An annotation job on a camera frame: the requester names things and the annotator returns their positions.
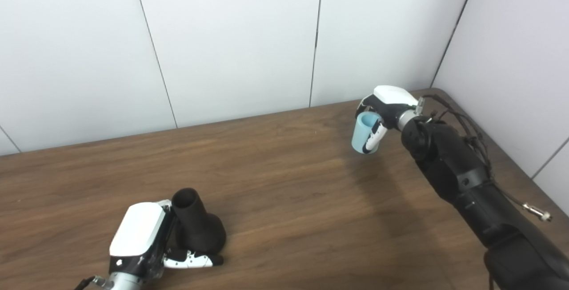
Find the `black cable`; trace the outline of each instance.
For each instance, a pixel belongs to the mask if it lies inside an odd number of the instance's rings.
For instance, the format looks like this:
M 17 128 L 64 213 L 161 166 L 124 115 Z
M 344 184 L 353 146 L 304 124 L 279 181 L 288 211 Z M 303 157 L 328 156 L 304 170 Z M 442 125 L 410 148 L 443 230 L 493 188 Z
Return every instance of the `black cable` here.
M 490 177 L 490 179 L 493 179 L 494 173 L 492 170 L 492 163 L 490 162 L 490 156 L 488 155 L 488 147 L 486 146 L 486 143 L 484 143 L 484 135 L 482 134 L 481 130 L 479 130 L 478 127 L 475 125 L 475 122 L 472 121 L 472 119 L 469 116 L 454 110 L 453 107 L 447 101 L 445 101 L 445 99 L 441 98 L 439 95 L 424 95 L 423 97 L 431 98 L 440 103 L 441 105 L 443 105 L 445 108 L 447 108 L 447 110 L 441 114 L 439 120 L 446 113 L 452 114 L 457 119 L 457 121 L 461 124 L 462 128 L 464 129 L 464 132 L 466 132 L 467 135 L 466 140 L 468 144 L 472 146 L 475 152 L 478 153 L 478 155 L 482 158 L 482 160 L 484 161 L 484 163 L 488 168 L 488 176 Z M 474 130 L 476 136 L 472 135 L 472 132 L 469 127 L 472 128 L 472 130 Z
M 92 276 L 92 277 L 89 277 L 89 278 L 84 278 L 84 279 L 81 280 L 81 282 L 79 282 L 79 284 L 75 287 L 75 290 L 83 290 L 83 289 L 87 288 L 87 286 L 89 286 L 89 283 L 91 283 L 94 279 L 95 279 L 95 276 Z
M 521 202 L 520 200 L 516 199 L 513 195 L 511 195 L 510 193 L 508 193 L 506 190 L 502 189 L 500 187 L 500 185 L 498 184 L 498 182 L 494 182 L 494 185 L 496 186 L 496 188 L 498 188 L 498 190 L 500 190 L 500 192 L 502 192 L 503 195 L 505 195 L 508 199 L 510 199 L 510 201 L 512 201 L 513 203 L 515 203 L 516 205 L 519 205 L 520 207 L 524 206 L 524 203 Z

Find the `wood grain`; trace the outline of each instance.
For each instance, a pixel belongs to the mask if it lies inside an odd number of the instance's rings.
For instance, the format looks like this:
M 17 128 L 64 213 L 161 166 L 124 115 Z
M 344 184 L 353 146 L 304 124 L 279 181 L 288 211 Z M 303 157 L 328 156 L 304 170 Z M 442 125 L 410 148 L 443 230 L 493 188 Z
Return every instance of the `wood grain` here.
M 427 92 L 446 96 L 415 95 Z M 106 276 L 108 246 L 128 206 L 183 187 L 197 189 L 223 220 L 226 264 L 167 270 L 146 289 L 485 288 L 484 248 L 415 168 L 399 133 L 389 132 L 376 154 L 352 149 L 356 106 L 1 157 L 2 288 L 72 289 Z M 553 213 L 551 224 L 532 221 L 568 253 L 567 216 L 489 145 L 498 180 Z

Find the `black bottle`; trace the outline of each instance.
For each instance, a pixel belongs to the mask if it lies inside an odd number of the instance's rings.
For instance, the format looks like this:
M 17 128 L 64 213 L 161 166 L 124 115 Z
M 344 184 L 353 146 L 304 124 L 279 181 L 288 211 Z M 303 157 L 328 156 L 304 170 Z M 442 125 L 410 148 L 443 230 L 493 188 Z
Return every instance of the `black bottle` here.
M 217 254 L 225 245 L 225 229 L 217 215 L 207 213 L 197 191 L 181 189 L 172 197 L 176 213 L 176 242 L 180 248 Z

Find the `white wall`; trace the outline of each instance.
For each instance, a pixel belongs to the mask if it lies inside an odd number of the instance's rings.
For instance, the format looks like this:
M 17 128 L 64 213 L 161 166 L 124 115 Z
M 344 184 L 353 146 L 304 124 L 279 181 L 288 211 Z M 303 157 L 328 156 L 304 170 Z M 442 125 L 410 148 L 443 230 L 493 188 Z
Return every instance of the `white wall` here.
M 563 148 L 549 161 L 549 163 L 535 176 L 535 183 L 551 197 L 551 199 L 563 210 L 569 213 L 569 145 L 565 143 Z
M 322 0 L 312 105 L 428 88 L 465 0 Z
M 567 4 L 468 0 L 434 83 L 530 176 L 569 137 Z M 549 196 L 569 201 L 566 182 L 545 181 Z
M 30 151 L 428 87 L 463 2 L 0 0 L 0 125 Z
M 0 0 L 0 124 L 22 151 L 174 128 L 139 0 Z
M 309 105 L 319 0 L 142 0 L 179 126 Z

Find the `robotic hand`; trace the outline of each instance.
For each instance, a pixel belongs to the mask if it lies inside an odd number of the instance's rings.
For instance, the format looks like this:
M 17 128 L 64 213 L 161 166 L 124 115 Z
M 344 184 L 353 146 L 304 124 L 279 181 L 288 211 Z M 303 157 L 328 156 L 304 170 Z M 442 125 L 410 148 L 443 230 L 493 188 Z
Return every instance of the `robotic hand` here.
M 467 136 L 441 121 L 437 113 L 421 114 L 425 98 L 443 104 Z M 371 151 L 388 129 L 401 131 L 401 142 L 419 170 L 443 200 L 457 209 L 476 237 L 488 249 L 484 263 L 490 281 L 503 290 L 569 290 L 569 260 L 545 235 L 528 221 L 510 199 L 522 209 L 551 221 L 549 213 L 522 203 L 494 181 L 482 134 L 473 122 L 437 95 L 415 99 L 404 89 L 388 85 L 375 88 L 357 108 L 378 113 L 364 146 Z
M 183 248 L 168 246 L 171 232 Z M 109 248 L 110 277 L 93 276 L 75 288 L 93 282 L 104 290 L 140 290 L 164 268 L 205 268 L 223 264 L 217 255 L 225 244 L 225 230 L 218 217 L 206 213 L 193 189 L 182 189 L 170 200 L 131 205 Z

